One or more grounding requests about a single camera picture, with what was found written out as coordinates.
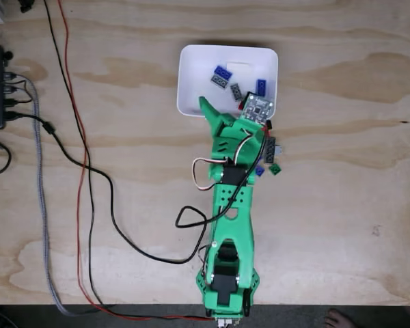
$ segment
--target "black cable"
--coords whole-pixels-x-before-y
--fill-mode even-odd
[[[62,151],[62,153],[64,154],[64,156],[65,156],[70,162],[72,162],[73,164],[78,165],[78,166],[80,166],[80,167],[83,166],[82,163],[76,161],[75,159],[73,159],[73,158],[67,153],[65,147],[62,145],[62,142],[59,140],[58,136],[55,134],[55,129],[51,126],[50,123],[44,121],[43,119],[39,118],[38,116],[29,115],[29,114],[24,114],[24,113],[17,113],[17,112],[14,112],[14,111],[9,111],[9,112],[7,112],[5,118],[6,118],[7,120],[15,120],[15,119],[17,119],[17,118],[32,118],[32,119],[34,119],[34,120],[37,120],[37,121],[41,122],[41,123],[42,123],[42,127],[43,127],[49,134],[51,134],[51,135],[53,136],[53,138],[54,138],[55,141],[57,142],[58,146],[61,148],[61,151]],[[111,179],[106,173],[104,173],[103,171],[100,171],[99,169],[95,169],[95,168],[93,168],[93,167],[89,167],[88,165],[85,165],[85,168],[88,169],[88,170],[90,170],[90,171],[93,171],[93,172],[95,172],[95,173],[97,173],[97,174],[100,174],[101,176],[104,176],[104,177],[108,180],[108,182],[109,182],[109,187],[110,187],[110,190],[111,190],[110,208],[111,208],[111,219],[112,219],[112,223],[113,223],[113,225],[114,225],[114,228],[117,230],[118,234],[119,234],[133,249],[135,249],[136,251],[138,251],[141,255],[146,256],[146,257],[148,257],[148,258],[150,258],[150,259],[152,259],[152,260],[156,260],[156,261],[159,261],[159,262],[170,263],[170,264],[184,264],[184,263],[189,262],[189,261],[194,257],[194,255],[196,254],[196,252],[197,252],[197,250],[198,250],[198,248],[199,248],[199,246],[200,246],[200,242],[202,241],[202,238],[203,238],[203,236],[204,236],[204,233],[205,233],[205,230],[206,230],[206,225],[207,225],[208,223],[211,223],[211,222],[214,222],[214,221],[218,220],[220,217],[222,217],[223,215],[225,215],[225,213],[230,209],[230,207],[231,207],[232,203],[234,202],[234,200],[235,200],[235,198],[236,198],[238,192],[239,192],[240,189],[243,187],[243,185],[245,184],[245,182],[247,182],[247,179],[249,178],[249,175],[252,173],[252,171],[255,169],[256,165],[258,164],[258,161],[260,160],[260,156],[261,156],[262,151],[263,151],[263,149],[264,149],[265,141],[266,141],[266,137],[265,137],[265,134],[264,134],[264,137],[263,137],[263,140],[262,140],[262,143],[261,143],[261,147],[260,147],[260,151],[258,152],[257,157],[256,157],[254,163],[253,163],[252,166],[246,171],[245,175],[243,176],[243,179],[239,182],[239,184],[237,185],[237,188],[235,189],[233,195],[232,195],[231,198],[229,199],[228,204],[226,205],[226,207],[225,207],[221,212],[219,212],[219,213],[218,213],[217,215],[215,215],[214,217],[211,217],[210,219],[207,219],[207,218],[206,218],[206,215],[205,215],[202,211],[198,210],[198,209],[195,208],[195,207],[192,207],[192,206],[190,206],[190,205],[187,205],[187,206],[184,206],[184,207],[181,208],[181,210],[180,210],[180,212],[178,213],[178,216],[177,216],[177,218],[176,218],[176,227],[177,227],[177,228],[191,228],[191,227],[196,227],[196,226],[204,226],[204,227],[202,228],[202,232],[201,232],[200,237],[199,237],[199,240],[198,240],[198,242],[197,242],[197,244],[196,244],[196,246],[195,246],[195,249],[193,250],[193,253],[192,253],[188,258],[186,258],[186,259],[184,259],[184,260],[170,260],[170,259],[167,259],[167,258],[159,258],[159,257],[153,256],[152,254],[146,253],[145,251],[143,251],[142,249],[140,249],[138,246],[136,246],[136,244],[134,244],[132,241],[130,241],[130,240],[128,239],[128,237],[127,237],[127,236],[121,231],[121,229],[118,227],[117,221],[115,220],[115,216],[114,216],[114,188],[113,188],[112,179]],[[196,212],[197,214],[201,215],[204,220],[203,220],[203,221],[198,221],[198,222],[195,222],[195,223],[189,223],[189,224],[185,224],[185,225],[180,225],[180,224],[179,224],[179,221],[180,221],[180,219],[181,219],[181,217],[182,217],[182,214],[183,214],[183,212],[184,212],[185,210],[192,210],[192,211]]]
[[[18,83],[21,83],[21,81],[19,81],[19,82],[17,82],[17,83],[6,83],[5,86],[12,87],[12,88],[13,88],[13,91],[22,91],[22,92],[24,92],[24,93],[29,97],[29,100],[15,100],[17,104],[28,104],[28,103],[31,103],[31,102],[33,101],[33,96],[29,93],[29,91],[27,91],[26,83],[25,83],[24,88],[22,88],[22,87],[15,87],[15,86],[14,86],[15,84],[18,84]]]
[[[202,247],[200,247],[200,248],[197,250],[197,256],[199,256],[199,260],[200,260],[200,262],[202,262],[202,263],[205,263],[205,258],[202,258],[202,257],[200,256],[200,251],[203,250],[203,249],[205,249],[206,247],[208,247],[208,244],[207,244],[207,245],[204,245],[204,246],[202,246]]]
[[[6,171],[8,169],[8,167],[11,163],[12,154],[11,154],[11,151],[9,150],[9,148],[6,147],[5,145],[3,145],[1,142],[0,142],[0,149],[5,150],[8,154],[8,161],[6,162],[5,166],[2,169],[0,169],[0,174],[2,174],[4,171]]]
[[[53,31],[53,25],[52,25],[52,20],[51,20],[51,16],[50,16],[50,10],[49,10],[49,6],[47,5],[46,0],[44,0],[44,6],[46,8],[46,13],[47,13],[47,20],[49,22],[49,29],[50,29],[50,33],[51,33],[51,37],[52,37],[52,41],[53,44],[55,45],[55,52],[56,52],[56,57],[58,60],[58,64],[59,64],[59,69],[61,70],[61,75],[62,75],[62,79],[64,80],[64,85],[67,89],[67,93],[68,93],[68,97],[70,98],[70,102],[72,104],[72,108],[73,108],[73,113],[74,113],[74,120],[76,121],[76,125],[77,125],[77,129],[79,131],[79,135],[81,137],[82,140],[82,144],[83,147],[85,148],[85,152],[87,153],[87,158],[88,158],[88,167],[91,168],[91,156],[90,156],[90,150],[88,149],[87,143],[85,142],[85,138],[83,137],[83,132],[81,129],[81,125],[79,124],[79,120],[77,117],[77,109],[74,106],[74,102],[73,102],[73,98],[72,98],[72,94],[70,91],[70,87],[68,86],[67,83],[67,78],[64,72],[64,67],[62,65],[62,59],[61,59],[61,54],[59,53],[59,49],[57,46],[57,42],[56,42],[56,37],[55,37],[55,32]],[[90,190],[90,203],[91,203],[91,224],[90,224],[90,232],[88,233],[88,275],[90,278],[90,286],[92,289],[92,292],[94,294],[94,296],[98,299],[98,301],[100,302],[100,304],[103,304],[100,300],[100,297],[98,296],[98,293],[96,292],[96,289],[94,287],[94,281],[93,281],[93,277],[92,277],[92,254],[91,254],[91,244],[92,244],[92,233],[94,230],[94,215],[95,215],[95,206],[94,206],[94,197],[93,197],[93,188],[92,188],[92,177],[91,177],[91,170],[88,170],[88,188]]]
[[[17,81],[17,82],[7,82],[6,81],[6,84],[10,84],[10,85],[17,85],[17,84],[21,84],[21,83],[24,84],[23,88],[27,91],[27,81],[26,80],[20,80],[20,81]]]
[[[7,316],[5,316],[3,313],[0,313],[0,318],[6,320],[13,328],[18,328],[16,323],[12,321],[11,319],[9,319]]]
[[[80,124],[79,124],[78,117],[77,117],[77,109],[75,108],[75,105],[74,105],[74,102],[73,102],[73,99],[72,99],[72,94],[71,94],[71,91],[70,91],[70,87],[69,87],[69,85],[68,85],[68,83],[67,83],[66,75],[65,75],[64,68],[63,68],[63,65],[62,65],[61,55],[60,55],[60,53],[59,53],[59,49],[58,49],[57,42],[56,42],[55,32],[53,31],[53,26],[52,26],[52,21],[51,21],[51,15],[50,15],[49,6],[47,5],[46,0],[44,0],[44,6],[45,6],[45,8],[46,8],[47,18],[48,18],[48,21],[49,21],[49,29],[50,29],[50,32],[51,32],[53,44],[54,44],[54,46],[55,46],[55,52],[56,52],[57,60],[58,60],[58,62],[59,62],[59,68],[60,68],[60,70],[61,70],[62,79],[64,80],[64,85],[66,86],[68,95],[69,95],[69,97],[70,97],[70,100],[71,100],[71,103],[72,103],[72,106],[73,106],[73,109],[74,109],[74,110],[73,110],[73,112],[74,112],[74,118],[75,118],[75,120],[76,120],[77,128],[78,128],[78,130],[79,130],[79,134],[80,134],[80,136],[81,136],[81,139],[82,139],[82,142],[83,142],[83,146],[84,146],[84,148],[85,148],[85,151],[87,152],[87,157],[88,157],[88,165],[86,165],[85,168],[88,169],[88,185],[89,185],[89,189],[90,189],[90,201],[91,201],[91,207],[92,207],[92,218],[91,218],[90,232],[89,232],[89,234],[88,234],[88,272],[89,272],[90,286],[91,286],[92,292],[94,293],[94,296],[98,299],[98,301],[100,302],[100,304],[103,304],[101,298],[98,296],[98,293],[96,292],[96,289],[95,289],[95,287],[94,287],[93,278],[92,278],[92,255],[91,255],[91,249],[92,249],[92,232],[93,232],[93,229],[94,229],[94,212],[95,212],[95,210],[94,210],[94,198],[93,198],[93,193],[92,193],[92,178],[91,178],[91,172],[95,172],[95,171],[92,169],[92,166],[91,166],[90,151],[89,151],[88,146],[87,146],[87,144],[86,144],[86,142],[85,142],[85,138],[83,137],[83,133],[82,133],[82,130],[81,130],[81,127],[80,127]],[[105,178],[107,178],[108,181],[109,181],[109,183],[110,183],[110,187],[111,187],[111,201],[113,202],[113,185],[112,185],[112,181],[110,180],[110,178],[108,177],[108,175],[106,175]],[[119,229],[119,227],[117,226],[117,224],[116,224],[116,222],[115,222],[115,218],[114,218],[114,216],[113,216],[113,206],[111,206],[111,216],[112,216],[112,219],[113,219],[114,226],[116,227],[116,229],[118,230],[118,232],[120,233],[120,235],[122,235],[122,237],[123,237],[126,241],[128,241],[127,237],[121,232],[121,230]],[[202,239],[202,237],[203,237],[203,235],[204,235],[204,233],[205,233],[205,229],[206,229],[206,226],[204,226],[204,231],[203,231],[202,234],[201,234],[201,239]],[[200,241],[199,241],[199,243],[197,244],[197,246],[196,246],[196,248],[195,248],[195,251],[196,251],[197,248],[199,247],[199,244],[200,244]]]
[[[185,228],[192,228],[192,227],[197,227],[197,226],[203,226],[208,223],[214,222],[218,219],[220,219],[222,216],[224,216],[229,209],[231,208],[232,203],[234,203],[238,192],[240,191],[240,189],[243,187],[243,185],[247,182],[247,179],[249,178],[249,175],[255,170],[255,167],[258,164],[258,161],[260,160],[262,151],[264,150],[264,145],[266,143],[266,134],[264,134],[264,137],[262,138],[262,143],[260,146],[260,151],[257,154],[257,157],[254,160],[254,163],[252,164],[252,166],[246,171],[246,174],[243,176],[243,179],[239,182],[239,184],[237,185],[237,188],[235,189],[234,193],[232,194],[231,198],[228,200],[228,203],[226,204],[225,208],[218,213],[217,215],[215,215],[214,217],[211,217],[210,219],[206,219],[205,221],[198,221],[198,222],[194,222],[194,223],[188,223],[188,224],[179,224],[179,221],[182,217],[182,214],[185,210],[190,210],[190,209],[194,209],[195,211],[198,211],[195,208],[192,208],[191,206],[184,206],[181,208],[178,217],[176,218],[176,222],[175,222],[175,226],[177,228],[180,229],[185,229]]]
[[[61,149],[62,153],[64,154],[64,156],[73,164],[82,167],[85,166],[86,169],[88,169],[89,171],[92,171],[94,173],[100,174],[101,176],[105,177],[108,180],[109,183],[109,189],[111,192],[111,197],[110,197],[110,208],[111,208],[111,218],[112,218],[112,222],[114,225],[114,228],[117,230],[117,232],[120,234],[120,236],[122,236],[122,238],[136,251],[138,251],[139,253],[141,253],[142,255],[151,258],[153,260],[158,260],[160,262],[166,262],[166,263],[172,263],[172,264],[183,264],[186,263],[188,261],[190,261],[194,255],[197,252],[197,249],[199,248],[200,242],[202,241],[202,238],[204,236],[205,230],[206,230],[206,225],[204,225],[204,228],[202,229],[202,233],[200,234],[199,240],[197,242],[197,245],[195,246],[195,249],[193,251],[193,253],[187,258],[187,260],[183,260],[183,261],[173,261],[173,260],[168,260],[168,259],[164,259],[164,258],[157,258],[156,256],[153,256],[151,254],[146,253],[145,251],[141,250],[140,248],[138,248],[138,246],[136,246],[134,243],[132,243],[132,241],[130,241],[125,235],[124,233],[121,231],[121,229],[118,227],[117,222],[115,220],[115,216],[114,216],[114,188],[113,188],[113,182],[112,179],[106,174],[104,173],[104,171],[101,171],[99,169],[96,169],[94,167],[90,167],[89,165],[83,165],[82,163],[76,161],[74,158],[72,158],[69,153],[67,152],[67,150],[65,149],[64,145],[62,144],[61,140],[59,139],[59,137],[56,135],[55,133],[55,129],[53,128],[53,126],[44,121],[42,118],[39,118],[38,116],[34,116],[34,115],[30,115],[30,114],[25,114],[25,113],[18,113],[15,111],[8,111],[5,113],[5,119],[6,120],[16,120],[19,118],[31,118],[33,120],[37,120],[42,124],[42,127],[44,128],[44,130],[53,136],[53,139],[55,139],[57,145],[59,146],[59,148]],[[196,211],[197,213],[203,215],[204,220],[206,219],[206,216],[200,212],[199,210],[192,208],[194,211]],[[104,305],[104,303],[101,301],[100,297],[98,298],[98,301],[100,302],[100,304]],[[120,314],[111,310],[107,310],[108,312],[114,314],[114,315],[120,315],[120,316],[129,316],[129,317],[133,317],[133,318],[155,318],[155,319],[163,319],[163,320],[176,320],[176,319],[181,319],[181,318],[165,318],[163,316],[147,316],[147,315],[135,315],[135,314]],[[200,317],[200,316],[181,316],[182,318],[197,318],[197,319],[207,319],[204,317]]]

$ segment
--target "wooden surface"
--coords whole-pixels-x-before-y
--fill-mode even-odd
[[[42,1],[24,15],[10,2],[8,22],[0,26],[0,44],[15,53],[10,69],[36,81],[42,116],[81,158]],[[63,49],[56,2],[49,3]],[[210,152],[208,125],[176,109],[181,49],[267,46],[279,55],[273,135],[284,155],[282,173],[265,174],[254,192],[256,303],[410,304],[410,0],[70,0],[64,6],[93,163],[115,180],[117,218],[140,247],[186,256],[199,231],[177,230],[176,214],[185,204],[208,213],[211,207],[212,193],[195,190],[190,173],[193,158]],[[31,122],[9,123],[0,140],[14,154],[0,176],[0,303],[50,303]],[[43,146],[53,277],[66,303],[85,303],[76,281],[79,168],[45,134]],[[111,225],[107,183],[95,177],[94,187],[94,279],[102,298],[200,303],[194,280],[200,261],[172,266],[140,256]]]

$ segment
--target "bare foot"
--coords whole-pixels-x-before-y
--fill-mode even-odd
[[[330,309],[325,317],[325,328],[357,328],[357,326],[339,311]]]

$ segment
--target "floor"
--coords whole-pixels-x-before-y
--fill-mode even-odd
[[[381,306],[338,306],[335,307],[350,316],[360,328],[410,328],[410,317],[403,307]],[[71,305],[69,310],[87,309],[84,305]],[[117,305],[116,311],[147,315],[192,314],[203,316],[201,305]],[[323,316],[329,309],[323,305],[257,305],[251,309],[251,316],[242,320],[239,327],[279,328],[324,328]],[[216,327],[215,322],[151,320],[131,322],[105,314],[92,314],[80,318],[62,316],[52,305],[13,305],[0,307],[18,328],[196,328]],[[8,326],[0,323],[0,328]]]

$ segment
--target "red wire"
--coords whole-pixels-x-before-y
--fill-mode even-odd
[[[76,114],[79,126],[81,127],[82,130],[82,139],[83,143],[86,144],[86,134],[85,134],[85,128],[82,123],[81,116],[79,115],[79,111],[77,109],[76,105],[76,100],[74,99],[74,93],[73,93],[73,86],[71,83],[71,78],[70,78],[70,71],[68,69],[68,39],[70,37],[70,32],[68,30],[68,24],[67,24],[67,19],[64,14],[64,9],[62,8],[62,2],[61,0],[57,0],[59,10],[61,12],[62,20],[64,21],[64,26],[66,29],[66,44],[65,44],[65,49],[64,49],[64,64],[65,64],[65,71],[67,74],[67,80],[68,80],[68,87],[70,88],[70,98],[71,98],[71,103],[73,107],[73,111]],[[79,210],[81,207],[81,192],[82,192],[82,184],[83,184],[83,177],[85,175],[85,165],[87,164],[87,152],[84,151],[84,156],[83,156],[83,165],[82,165],[82,170],[81,170],[81,178],[79,181],[79,188],[77,191],[77,210],[76,210],[76,222],[77,222],[77,281],[79,288],[81,289],[81,292],[83,293],[83,296],[87,299],[87,301],[95,308],[99,309],[100,311],[103,311],[105,313],[108,313],[112,316],[116,316],[118,318],[123,318],[126,320],[133,320],[133,321],[143,321],[143,320],[150,320],[152,318],[132,318],[128,316],[122,316],[120,314],[116,314],[108,309],[105,309],[104,307],[101,307],[97,304],[95,304],[92,300],[91,297],[88,295],[87,291],[84,289],[83,283],[82,283],[82,277],[81,277],[81,238],[79,235],[80,231],[80,215],[79,215]],[[179,319],[188,319],[188,320],[197,320],[197,321],[210,321],[213,320],[212,318],[189,318],[186,316],[164,316],[163,318],[179,318]]]

